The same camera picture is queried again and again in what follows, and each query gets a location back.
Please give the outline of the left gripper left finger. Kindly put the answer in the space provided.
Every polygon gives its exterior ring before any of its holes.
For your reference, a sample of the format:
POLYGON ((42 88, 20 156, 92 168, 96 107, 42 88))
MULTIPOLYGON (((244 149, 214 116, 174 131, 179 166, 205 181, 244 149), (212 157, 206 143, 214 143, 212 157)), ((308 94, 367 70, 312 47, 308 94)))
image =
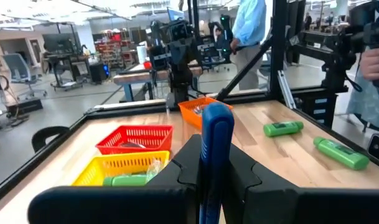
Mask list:
POLYGON ((198 223, 202 138, 194 134, 145 186, 54 187, 29 204, 29 223, 198 223))

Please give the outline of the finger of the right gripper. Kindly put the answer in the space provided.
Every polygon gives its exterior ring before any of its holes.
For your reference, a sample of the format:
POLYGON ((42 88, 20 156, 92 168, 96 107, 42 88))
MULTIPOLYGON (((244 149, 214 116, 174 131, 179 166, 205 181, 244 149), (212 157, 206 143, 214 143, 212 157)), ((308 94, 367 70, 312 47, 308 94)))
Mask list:
POLYGON ((202 62, 205 58, 205 52, 214 47, 214 43, 201 44, 195 46, 195 58, 197 62, 202 62))
POLYGON ((150 48, 150 62, 153 69, 167 69, 170 57, 168 47, 157 45, 150 48))

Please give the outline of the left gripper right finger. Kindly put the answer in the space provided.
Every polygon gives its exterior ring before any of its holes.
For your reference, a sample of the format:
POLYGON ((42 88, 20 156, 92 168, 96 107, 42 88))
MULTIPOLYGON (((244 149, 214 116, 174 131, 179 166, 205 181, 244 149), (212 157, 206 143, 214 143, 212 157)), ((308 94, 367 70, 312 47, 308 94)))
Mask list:
POLYGON ((227 223, 379 224, 379 190, 298 187, 230 148, 222 207, 227 223))

